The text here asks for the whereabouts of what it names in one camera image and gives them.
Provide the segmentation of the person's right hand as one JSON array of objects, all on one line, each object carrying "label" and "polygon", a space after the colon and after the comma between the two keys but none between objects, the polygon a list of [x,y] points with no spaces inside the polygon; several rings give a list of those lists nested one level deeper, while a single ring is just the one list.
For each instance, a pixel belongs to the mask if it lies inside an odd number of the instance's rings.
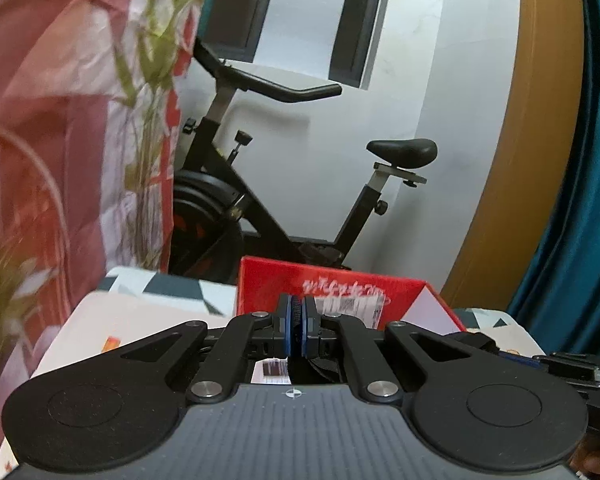
[{"label": "person's right hand", "polygon": [[570,468],[591,476],[600,477],[600,436],[588,434],[579,444],[570,460]]}]

